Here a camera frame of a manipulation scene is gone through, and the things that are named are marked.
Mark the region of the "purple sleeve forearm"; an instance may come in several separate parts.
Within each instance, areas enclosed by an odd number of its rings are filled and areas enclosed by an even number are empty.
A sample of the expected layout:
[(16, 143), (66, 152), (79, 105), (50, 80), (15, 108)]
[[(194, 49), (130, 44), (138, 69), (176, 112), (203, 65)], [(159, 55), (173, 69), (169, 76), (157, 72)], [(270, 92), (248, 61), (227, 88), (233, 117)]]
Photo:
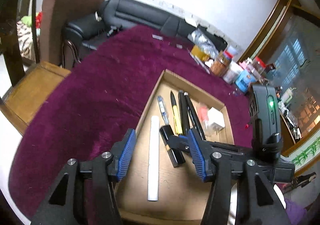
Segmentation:
[(289, 220), (292, 225), (297, 225), (299, 222), (303, 219), (303, 217), (306, 215), (307, 210), (297, 203), (285, 198), (286, 203), (286, 213), (289, 217)]

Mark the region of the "white gloved right hand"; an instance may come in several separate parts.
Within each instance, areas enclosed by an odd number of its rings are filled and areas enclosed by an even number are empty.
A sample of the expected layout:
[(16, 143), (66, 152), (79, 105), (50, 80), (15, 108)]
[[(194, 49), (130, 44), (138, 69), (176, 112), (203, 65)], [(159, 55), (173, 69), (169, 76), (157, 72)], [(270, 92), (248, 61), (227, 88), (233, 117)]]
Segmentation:
[(273, 190), (276, 192), (276, 195), (278, 196), (281, 204), (283, 205), (283, 208), (286, 209), (286, 202), (283, 193), (281, 192), (280, 188), (275, 184), (273, 186)]

